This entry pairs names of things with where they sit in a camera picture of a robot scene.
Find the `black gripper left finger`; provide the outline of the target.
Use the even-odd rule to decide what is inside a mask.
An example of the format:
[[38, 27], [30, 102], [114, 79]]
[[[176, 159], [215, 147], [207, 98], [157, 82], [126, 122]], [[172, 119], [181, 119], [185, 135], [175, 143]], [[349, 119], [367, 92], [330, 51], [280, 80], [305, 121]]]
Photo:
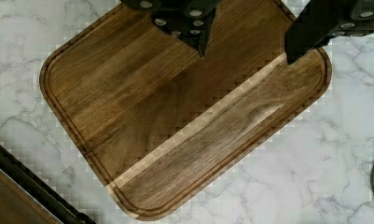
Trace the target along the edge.
[[176, 36], [203, 59], [216, 7], [222, 0], [121, 0], [128, 8], [150, 14], [166, 35]]

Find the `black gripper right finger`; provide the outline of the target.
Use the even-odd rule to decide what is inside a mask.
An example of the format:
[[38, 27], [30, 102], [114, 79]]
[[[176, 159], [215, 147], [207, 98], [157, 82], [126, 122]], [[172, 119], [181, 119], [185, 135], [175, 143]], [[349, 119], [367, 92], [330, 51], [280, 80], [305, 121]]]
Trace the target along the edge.
[[287, 63], [339, 36], [374, 34], [374, 0], [310, 0], [284, 35]]

